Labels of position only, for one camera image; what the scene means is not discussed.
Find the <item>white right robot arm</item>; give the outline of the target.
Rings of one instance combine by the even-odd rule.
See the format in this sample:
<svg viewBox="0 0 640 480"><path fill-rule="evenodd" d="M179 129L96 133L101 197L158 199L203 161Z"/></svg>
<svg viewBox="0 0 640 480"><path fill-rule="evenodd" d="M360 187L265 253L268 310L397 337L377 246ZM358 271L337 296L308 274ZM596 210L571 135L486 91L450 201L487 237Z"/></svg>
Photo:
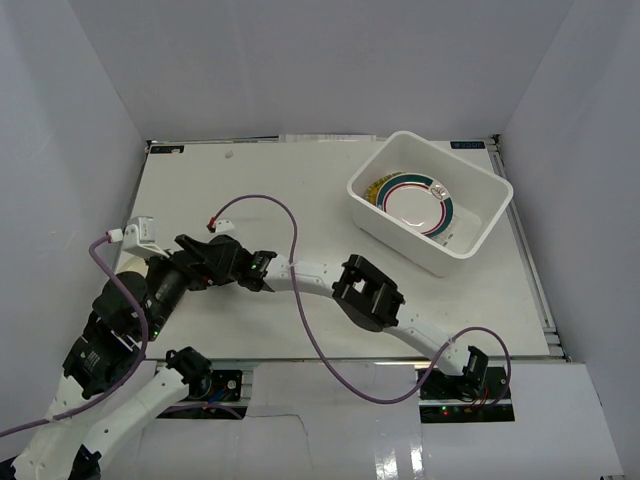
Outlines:
<svg viewBox="0 0 640 480"><path fill-rule="evenodd" d="M475 346L458 346L457 334L447 335L409 309L397 284L361 255L352 254L340 265L320 264L296 261L273 251L250 252L226 234L207 243L181 234L175 242L181 247L186 267L206 287L236 283L252 292L293 292L303 327L320 360L334 378L364 400L381 405L399 403L431 379L438 389L466 399L477 397L488 385L488 356ZM412 391L394 399L375 398L358 390L321 350L304 312L303 293L333 300L362 330L404 342L431 361L429 368Z"/></svg>

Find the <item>cream translucent plate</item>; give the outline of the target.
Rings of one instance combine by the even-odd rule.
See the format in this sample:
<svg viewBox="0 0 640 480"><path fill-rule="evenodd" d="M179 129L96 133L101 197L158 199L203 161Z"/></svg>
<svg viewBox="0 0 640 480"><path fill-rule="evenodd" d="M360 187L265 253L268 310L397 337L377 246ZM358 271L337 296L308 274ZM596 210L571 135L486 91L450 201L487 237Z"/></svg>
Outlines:
<svg viewBox="0 0 640 480"><path fill-rule="evenodd" d="M117 274L124 272L134 272L145 277L148 272L148 266L144 259L133 256L122 263L116 271Z"/></svg>

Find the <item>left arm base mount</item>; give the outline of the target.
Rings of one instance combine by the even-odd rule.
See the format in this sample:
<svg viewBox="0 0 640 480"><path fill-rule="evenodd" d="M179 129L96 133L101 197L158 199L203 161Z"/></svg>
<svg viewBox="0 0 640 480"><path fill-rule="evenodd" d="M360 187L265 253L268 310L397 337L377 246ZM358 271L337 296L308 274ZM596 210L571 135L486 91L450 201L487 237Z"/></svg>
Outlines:
<svg viewBox="0 0 640 480"><path fill-rule="evenodd" d="M242 420L246 407L242 400L241 370L213 370L189 387L188 395L162 412L161 419Z"/></svg>

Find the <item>white plastic bin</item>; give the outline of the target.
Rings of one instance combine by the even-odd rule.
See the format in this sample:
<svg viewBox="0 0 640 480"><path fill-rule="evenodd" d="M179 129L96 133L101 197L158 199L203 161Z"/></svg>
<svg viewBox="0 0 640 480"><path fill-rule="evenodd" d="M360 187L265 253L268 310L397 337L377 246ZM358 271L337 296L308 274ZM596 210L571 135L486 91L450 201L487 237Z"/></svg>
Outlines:
<svg viewBox="0 0 640 480"><path fill-rule="evenodd" d="M480 250L513 198L506 179L462 156L484 147L392 134L347 182L353 222L431 274L452 274Z"/></svg>

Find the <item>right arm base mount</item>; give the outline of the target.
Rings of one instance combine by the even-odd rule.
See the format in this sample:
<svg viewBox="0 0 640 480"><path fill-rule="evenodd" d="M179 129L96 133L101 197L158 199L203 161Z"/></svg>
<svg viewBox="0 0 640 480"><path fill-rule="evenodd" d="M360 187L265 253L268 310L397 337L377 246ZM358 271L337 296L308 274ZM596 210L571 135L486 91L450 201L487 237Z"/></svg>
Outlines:
<svg viewBox="0 0 640 480"><path fill-rule="evenodd" d="M462 393L452 379L434 370L419 391L420 421L423 425L512 423L515 412L510 389L490 407L506 385L504 367L489 367L477 393Z"/></svg>

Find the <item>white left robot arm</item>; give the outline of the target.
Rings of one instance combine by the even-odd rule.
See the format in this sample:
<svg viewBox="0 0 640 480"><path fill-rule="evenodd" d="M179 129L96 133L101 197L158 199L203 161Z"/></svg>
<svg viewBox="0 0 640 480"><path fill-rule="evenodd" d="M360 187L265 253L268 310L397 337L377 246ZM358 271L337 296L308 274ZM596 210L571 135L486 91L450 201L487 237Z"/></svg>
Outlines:
<svg viewBox="0 0 640 480"><path fill-rule="evenodd" d="M98 479L113 455L149 422L185 398L211 387L209 360L191 347L166 354L165 366L108 415L106 399L141 365L188 291L204 290L213 277L180 251L151 257L148 270L110 272L82 335L62 366L46 417L27 424L35 432L21 454L1 464L4 479Z"/></svg>

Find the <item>round bamboo pattern plate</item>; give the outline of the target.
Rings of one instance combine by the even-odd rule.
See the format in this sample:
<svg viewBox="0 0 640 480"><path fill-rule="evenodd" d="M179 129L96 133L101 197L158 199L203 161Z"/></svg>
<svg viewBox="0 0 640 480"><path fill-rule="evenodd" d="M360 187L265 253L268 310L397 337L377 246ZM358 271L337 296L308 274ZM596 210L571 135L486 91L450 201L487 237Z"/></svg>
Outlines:
<svg viewBox="0 0 640 480"><path fill-rule="evenodd" d="M366 201L368 201L369 203L371 203L372 205L376 206L377 205L377 197L378 197L378 193L380 191L380 189L382 188L382 186L391 178L395 177L398 175L398 172L393 173L393 174L389 174L386 175L382 178L379 178L378 180L376 180L375 182L373 182L371 185L369 185L365 191L364 194L364 199Z"/></svg>

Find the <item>white green rimmed plate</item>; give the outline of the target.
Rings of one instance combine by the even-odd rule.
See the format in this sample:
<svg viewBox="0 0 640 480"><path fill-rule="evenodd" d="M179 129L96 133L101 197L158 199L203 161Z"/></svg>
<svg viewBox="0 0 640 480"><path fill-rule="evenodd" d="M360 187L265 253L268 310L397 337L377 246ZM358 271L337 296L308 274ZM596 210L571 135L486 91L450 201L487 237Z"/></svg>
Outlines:
<svg viewBox="0 0 640 480"><path fill-rule="evenodd" d="M448 189L419 173L398 172L380 189L376 207L426 237L443 233L454 216Z"/></svg>

